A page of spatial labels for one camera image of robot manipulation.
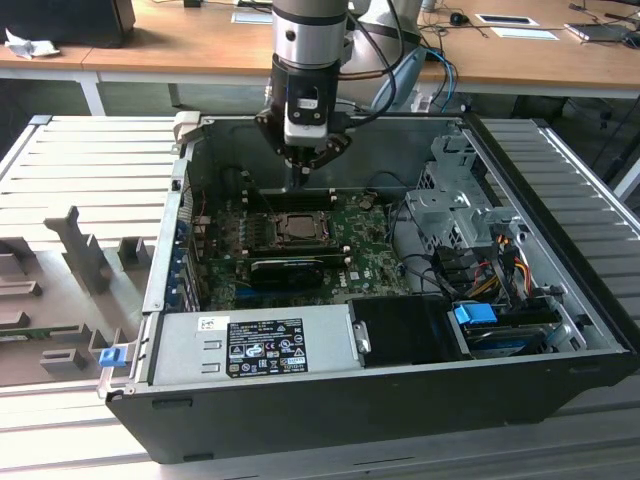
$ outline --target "desk leg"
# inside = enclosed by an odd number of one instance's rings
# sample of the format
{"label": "desk leg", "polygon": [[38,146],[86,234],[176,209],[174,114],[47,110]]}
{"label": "desk leg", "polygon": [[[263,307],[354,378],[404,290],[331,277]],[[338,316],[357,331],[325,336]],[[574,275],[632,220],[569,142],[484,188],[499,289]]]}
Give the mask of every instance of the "desk leg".
{"label": "desk leg", "polygon": [[631,167],[627,174],[620,180],[618,186],[613,190],[613,193],[622,200],[627,201],[629,195],[633,193],[636,187],[640,184],[640,158],[636,160],[636,163]]}
{"label": "desk leg", "polygon": [[102,99],[100,98],[100,91],[98,90],[97,75],[94,74],[92,77],[89,75],[83,76],[79,82],[91,115],[106,115]]}
{"label": "desk leg", "polygon": [[182,101],[180,100],[180,91],[178,85],[175,83],[169,84],[169,98],[171,98],[171,106],[174,108],[180,108]]}

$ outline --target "green circuit board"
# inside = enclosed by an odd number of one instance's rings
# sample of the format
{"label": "green circuit board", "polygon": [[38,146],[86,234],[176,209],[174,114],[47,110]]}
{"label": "green circuit board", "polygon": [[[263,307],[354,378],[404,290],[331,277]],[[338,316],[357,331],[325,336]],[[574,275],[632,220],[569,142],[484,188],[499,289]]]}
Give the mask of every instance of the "green circuit board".
{"label": "green circuit board", "polygon": [[302,292],[256,293],[251,289],[248,271],[256,258],[241,255],[236,241],[237,219],[241,207],[227,205],[213,213],[222,240],[218,251],[205,260],[207,283],[214,310],[275,308],[342,304],[363,296],[405,295],[409,288],[399,268],[400,262],[386,242],[387,217],[382,205],[368,195],[349,195],[338,199],[324,214],[331,226],[332,239],[348,245],[351,263],[343,268],[327,268],[320,288]]}

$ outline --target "gray plastic part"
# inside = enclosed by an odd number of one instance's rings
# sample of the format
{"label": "gray plastic part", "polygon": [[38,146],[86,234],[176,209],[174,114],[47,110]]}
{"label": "gray plastic part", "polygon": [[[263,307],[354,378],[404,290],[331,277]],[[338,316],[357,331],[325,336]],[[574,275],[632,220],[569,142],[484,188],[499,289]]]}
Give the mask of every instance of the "gray plastic part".
{"label": "gray plastic part", "polygon": [[35,256],[27,241],[22,237],[0,238],[0,253],[13,253],[18,260]]}
{"label": "gray plastic part", "polygon": [[67,373],[82,370],[87,361],[75,348],[42,352],[40,366],[49,373]]}
{"label": "gray plastic part", "polygon": [[113,344],[114,345],[121,345],[123,343],[129,343],[129,341],[127,340],[127,337],[124,334],[124,332],[122,331],[122,329],[118,328],[116,330],[115,336],[113,337]]}
{"label": "gray plastic part", "polygon": [[13,253],[0,253],[0,277],[25,275],[20,260]]}
{"label": "gray plastic part", "polygon": [[38,297],[42,289],[37,282],[0,282],[0,298]]}
{"label": "gray plastic part", "polygon": [[51,332],[50,336],[59,343],[88,343],[91,340],[91,330],[83,323],[74,329]]}
{"label": "gray plastic part", "polygon": [[100,267],[106,263],[104,254],[93,235],[85,237],[78,228],[78,208],[72,206],[64,217],[51,217],[44,220],[44,225],[60,236],[60,241],[67,250],[65,259],[80,278],[89,293],[102,293],[109,281],[100,273]]}
{"label": "gray plastic part", "polygon": [[91,340],[89,341],[89,353],[96,359],[96,362],[100,359],[100,353],[103,349],[108,348],[109,344],[100,333],[100,330],[95,329],[91,334]]}
{"label": "gray plastic part", "polygon": [[52,115],[34,115],[29,121],[29,125],[49,125]]}
{"label": "gray plastic part", "polygon": [[0,330],[26,328],[31,318],[24,312],[0,312]]}
{"label": "gray plastic part", "polygon": [[151,258],[142,237],[125,237],[120,240],[118,257],[125,270],[149,268]]}

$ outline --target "blue cable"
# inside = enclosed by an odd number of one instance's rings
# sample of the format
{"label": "blue cable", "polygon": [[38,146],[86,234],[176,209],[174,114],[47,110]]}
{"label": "blue cable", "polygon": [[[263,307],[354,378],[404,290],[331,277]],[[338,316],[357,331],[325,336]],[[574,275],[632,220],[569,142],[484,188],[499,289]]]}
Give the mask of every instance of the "blue cable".
{"label": "blue cable", "polygon": [[440,62],[442,62],[442,65],[444,65],[444,67],[447,69],[447,74],[449,75],[449,93],[447,94],[447,99],[442,104],[442,109],[440,110],[441,112],[444,112],[445,109],[447,108],[447,104],[449,103],[449,101],[451,100],[451,97],[453,96],[453,70],[451,69],[451,65],[449,64],[449,62],[438,52],[435,52],[434,50],[429,50],[429,53],[434,57],[436,57]]}

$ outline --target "motherboard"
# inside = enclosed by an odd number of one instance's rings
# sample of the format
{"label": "motherboard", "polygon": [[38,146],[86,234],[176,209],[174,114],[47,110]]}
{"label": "motherboard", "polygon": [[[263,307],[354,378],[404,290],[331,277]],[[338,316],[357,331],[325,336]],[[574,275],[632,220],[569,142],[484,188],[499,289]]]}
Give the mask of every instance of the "motherboard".
{"label": "motherboard", "polygon": [[210,309],[341,304],[409,293],[373,194],[327,192],[227,201],[208,212],[204,258]]}

